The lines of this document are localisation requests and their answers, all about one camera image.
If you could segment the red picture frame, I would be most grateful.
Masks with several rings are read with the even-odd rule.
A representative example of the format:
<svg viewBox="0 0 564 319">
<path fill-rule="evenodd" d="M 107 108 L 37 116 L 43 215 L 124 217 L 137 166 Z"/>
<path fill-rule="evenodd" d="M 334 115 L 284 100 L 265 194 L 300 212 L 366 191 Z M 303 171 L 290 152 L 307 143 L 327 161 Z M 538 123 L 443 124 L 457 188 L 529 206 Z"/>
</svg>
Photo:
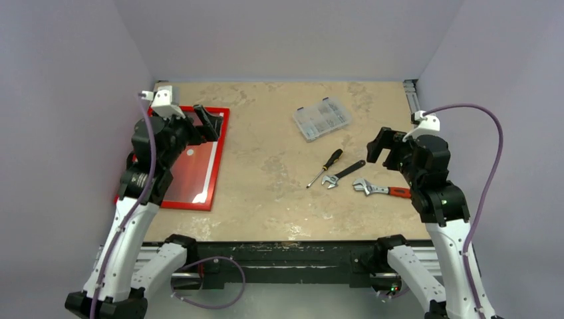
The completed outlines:
<svg viewBox="0 0 564 319">
<path fill-rule="evenodd" d="M 205 109 L 210 114 L 223 116 L 221 137 L 217 142 L 188 146 L 173 164 L 156 163 L 152 188 L 147 196 L 149 201 L 161 208 L 199 211 L 210 211 L 212 208 L 230 111 L 215 107 Z M 194 106 L 181 106 L 181 110 L 185 114 L 184 118 L 190 119 L 193 125 L 200 124 Z M 151 164 L 150 137 L 146 125 L 152 125 L 152 116 L 159 115 L 149 110 L 147 119 L 139 120 L 134 126 L 131 139 L 133 150 L 126 160 L 126 171 L 120 178 L 116 200 L 136 198 L 143 191 Z"/>
</svg>

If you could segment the black yellow screwdriver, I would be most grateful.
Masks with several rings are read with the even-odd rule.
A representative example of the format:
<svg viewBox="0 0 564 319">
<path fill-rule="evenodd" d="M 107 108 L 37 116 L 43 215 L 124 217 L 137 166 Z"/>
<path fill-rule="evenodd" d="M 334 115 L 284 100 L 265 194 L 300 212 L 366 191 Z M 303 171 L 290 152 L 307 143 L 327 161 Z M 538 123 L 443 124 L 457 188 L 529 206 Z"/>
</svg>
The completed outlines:
<svg viewBox="0 0 564 319">
<path fill-rule="evenodd" d="M 331 154 L 329 159 L 325 162 L 325 164 L 322 166 L 320 172 L 306 185 L 306 188 L 307 189 L 310 188 L 312 184 L 314 184 L 314 182 L 316 182 L 316 180 L 322 175 L 322 173 L 326 172 L 336 161 L 340 159 L 342 154 L 343 154 L 342 149 L 335 150 Z"/>
</svg>

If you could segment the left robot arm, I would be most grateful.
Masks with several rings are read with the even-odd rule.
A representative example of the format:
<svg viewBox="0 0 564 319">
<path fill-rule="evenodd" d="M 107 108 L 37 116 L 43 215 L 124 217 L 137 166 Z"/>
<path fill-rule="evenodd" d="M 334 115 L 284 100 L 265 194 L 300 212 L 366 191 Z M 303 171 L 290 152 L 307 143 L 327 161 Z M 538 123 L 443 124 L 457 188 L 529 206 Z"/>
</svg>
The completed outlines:
<svg viewBox="0 0 564 319">
<path fill-rule="evenodd" d="M 83 288 L 71 292 L 65 309 L 79 318 L 144 318 L 155 288 L 180 269 L 198 265 L 195 239 L 168 237 L 140 272 L 134 270 L 146 232 L 172 183 L 172 168 L 189 146 L 217 142 L 224 116 L 192 107 L 190 116 L 180 107 L 163 111 L 151 107 L 134 128 L 132 151 L 120 178 L 112 228 Z"/>
</svg>

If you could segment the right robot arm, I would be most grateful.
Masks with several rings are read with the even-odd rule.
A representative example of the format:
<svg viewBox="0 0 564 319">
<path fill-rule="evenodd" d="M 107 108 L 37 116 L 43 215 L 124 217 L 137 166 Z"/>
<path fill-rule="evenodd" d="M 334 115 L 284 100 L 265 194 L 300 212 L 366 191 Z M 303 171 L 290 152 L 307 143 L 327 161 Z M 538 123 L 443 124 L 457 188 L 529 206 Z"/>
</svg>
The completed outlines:
<svg viewBox="0 0 564 319">
<path fill-rule="evenodd" d="M 388 150 L 383 166 L 410 186 L 411 203 L 438 257 L 442 283 L 414 256 L 402 235 L 380 238 L 373 261 L 395 270 L 418 299 L 425 318 L 497 318 L 485 292 L 470 239 L 470 212 L 463 191 L 448 180 L 450 150 L 438 136 L 409 137 L 383 127 L 366 146 L 369 163 Z"/>
</svg>

